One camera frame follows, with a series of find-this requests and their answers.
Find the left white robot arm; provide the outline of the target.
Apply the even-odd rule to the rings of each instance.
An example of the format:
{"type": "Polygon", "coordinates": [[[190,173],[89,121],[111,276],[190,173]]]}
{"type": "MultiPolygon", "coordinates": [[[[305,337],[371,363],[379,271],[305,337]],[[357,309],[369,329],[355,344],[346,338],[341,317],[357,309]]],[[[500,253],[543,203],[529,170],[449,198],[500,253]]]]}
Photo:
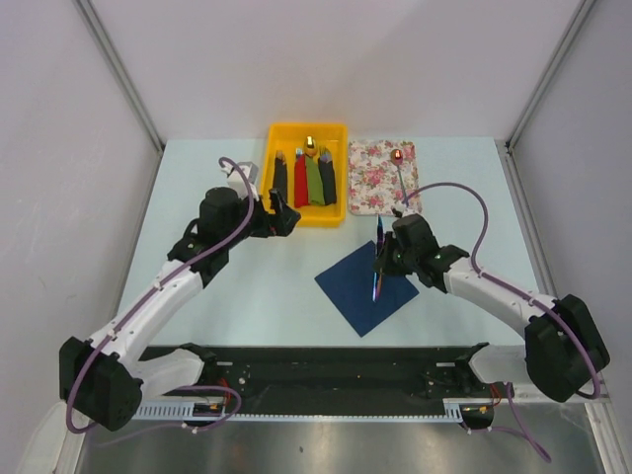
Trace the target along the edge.
{"type": "Polygon", "coordinates": [[[221,389],[216,355],[187,343],[166,355],[142,355],[162,327],[205,289],[228,264],[229,252],[249,237],[288,236],[300,220],[281,193],[269,192],[266,209],[252,193],[219,187],[206,192],[197,218],[168,253],[146,292],[109,324],[81,341],[69,338],[59,351],[59,392],[66,427],[74,434],[79,412],[112,432],[126,425],[140,404],[172,391],[204,395],[221,389]]]}

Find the iridescent rainbow spoon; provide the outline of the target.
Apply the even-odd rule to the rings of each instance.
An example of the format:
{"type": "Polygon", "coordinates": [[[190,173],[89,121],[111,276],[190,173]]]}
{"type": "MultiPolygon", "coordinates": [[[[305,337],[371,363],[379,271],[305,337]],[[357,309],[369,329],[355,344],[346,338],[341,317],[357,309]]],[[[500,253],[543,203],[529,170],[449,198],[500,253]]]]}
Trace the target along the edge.
{"type": "Polygon", "coordinates": [[[402,175],[402,165],[404,163],[403,152],[400,149],[392,150],[390,153],[390,159],[397,170],[397,176],[398,176],[400,188],[402,191],[403,203],[405,204],[406,207],[408,207],[409,206],[408,195],[407,195],[407,190],[406,190],[405,182],[402,175]]]}

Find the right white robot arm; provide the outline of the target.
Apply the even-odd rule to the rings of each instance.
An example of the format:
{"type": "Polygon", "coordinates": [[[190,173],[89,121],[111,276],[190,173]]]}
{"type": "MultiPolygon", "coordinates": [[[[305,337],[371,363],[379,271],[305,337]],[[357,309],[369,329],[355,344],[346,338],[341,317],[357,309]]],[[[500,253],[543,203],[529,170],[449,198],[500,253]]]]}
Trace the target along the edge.
{"type": "Polygon", "coordinates": [[[530,383],[549,399],[565,402],[592,383],[591,395],[599,397],[598,375],[610,354],[581,298],[526,291],[485,272],[466,251],[440,246],[418,214],[377,231],[373,268],[381,277],[415,276],[428,288],[462,298],[522,338],[520,346],[474,347],[467,364],[455,371],[463,394],[478,396],[492,383],[530,383]]]}

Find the iridescent rainbow knife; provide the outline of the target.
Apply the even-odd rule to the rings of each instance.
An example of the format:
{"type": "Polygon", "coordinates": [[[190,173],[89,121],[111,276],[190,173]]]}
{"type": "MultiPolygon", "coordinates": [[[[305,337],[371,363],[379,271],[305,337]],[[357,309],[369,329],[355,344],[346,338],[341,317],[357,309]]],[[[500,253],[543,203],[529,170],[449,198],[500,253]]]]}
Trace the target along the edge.
{"type": "MultiPolygon", "coordinates": [[[[375,240],[375,258],[378,258],[384,246],[385,234],[384,225],[381,215],[377,215],[376,221],[376,240],[375,240]]],[[[372,301],[377,302],[380,296],[382,286],[382,273],[375,271],[373,273],[372,301]]]]}

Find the dark blue paper napkin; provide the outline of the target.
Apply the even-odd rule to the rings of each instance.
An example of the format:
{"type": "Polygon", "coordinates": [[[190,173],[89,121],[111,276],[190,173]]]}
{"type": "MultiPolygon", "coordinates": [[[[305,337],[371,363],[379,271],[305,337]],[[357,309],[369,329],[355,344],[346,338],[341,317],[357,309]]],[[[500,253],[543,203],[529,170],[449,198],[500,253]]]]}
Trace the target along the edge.
{"type": "Polygon", "coordinates": [[[413,300],[419,291],[404,276],[385,276],[373,300],[375,243],[368,241],[315,277],[325,295],[360,336],[413,300]]]}

